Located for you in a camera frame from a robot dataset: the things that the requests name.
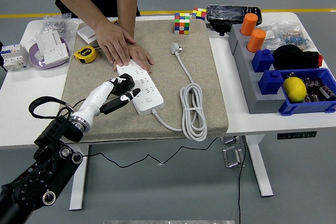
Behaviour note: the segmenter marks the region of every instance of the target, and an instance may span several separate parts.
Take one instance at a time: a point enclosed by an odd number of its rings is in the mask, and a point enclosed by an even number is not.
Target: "yellow lemon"
[[[283,88],[288,99],[293,102],[301,102],[307,94],[306,85],[297,77],[287,78],[283,83]]]

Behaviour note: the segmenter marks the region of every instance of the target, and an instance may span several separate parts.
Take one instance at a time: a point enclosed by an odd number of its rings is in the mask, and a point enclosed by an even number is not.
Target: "hand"
[[[127,66],[130,61],[129,45],[137,43],[124,29],[107,20],[95,29],[97,42],[111,64]]]
[[[152,72],[151,66],[154,65],[154,60],[151,55],[144,49],[143,47],[135,44],[127,44],[129,54],[133,58],[133,60],[139,64],[141,68],[146,70],[148,73]],[[114,70],[117,70],[117,62],[113,63]]]

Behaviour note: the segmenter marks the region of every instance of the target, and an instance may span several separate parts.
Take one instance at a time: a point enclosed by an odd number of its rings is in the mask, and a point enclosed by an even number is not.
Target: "purple plate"
[[[68,48],[67,42],[62,38],[61,38],[61,42],[65,43],[65,46],[66,46],[67,51],[69,53],[69,48]],[[67,60],[68,60],[68,59],[65,59],[65,60],[62,60],[62,61],[59,61],[59,62],[55,62],[55,63],[51,63],[51,64],[46,65],[44,63],[44,59],[42,61],[39,61],[38,59],[35,58],[35,54],[37,54],[37,53],[39,53],[39,50],[38,50],[37,43],[35,43],[29,49],[29,59],[30,59],[31,64],[33,64],[34,67],[37,67],[41,70],[47,70],[47,69],[50,69],[50,68],[60,66],[60,65],[64,64],[65,62],[67,62]]]

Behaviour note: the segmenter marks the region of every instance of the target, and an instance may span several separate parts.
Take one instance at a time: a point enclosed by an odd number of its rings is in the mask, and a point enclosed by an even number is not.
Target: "white electrical box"
[[[4,68],[6,70],[15,70],[27,67],[28,52],[21,44],[3,46],[0,54],[4,58]]]
[[[77,34],[91,47],[98,47],[98,42],[96,38],[95,31],[89,27],[85,26],[77,30]]]

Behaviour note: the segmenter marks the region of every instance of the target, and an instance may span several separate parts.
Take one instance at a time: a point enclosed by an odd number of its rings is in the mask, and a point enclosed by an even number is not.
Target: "clear plastic packaging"
[[[42,28],[36,36],[49,31],[57,30],[59,37],[64,39],[68,45],[69,55],[72,55],[79,23],[80,19],[71,18],[70,13],[56,16],[45,16],[43,18]]]
[[[270,25],[259,28],[266,32],[264,46],[271,51],[283,45],[295,45],[302,51],[311,46],[311,42],[303,36],[299,23],[290,20],[284,22],[276,20]]]

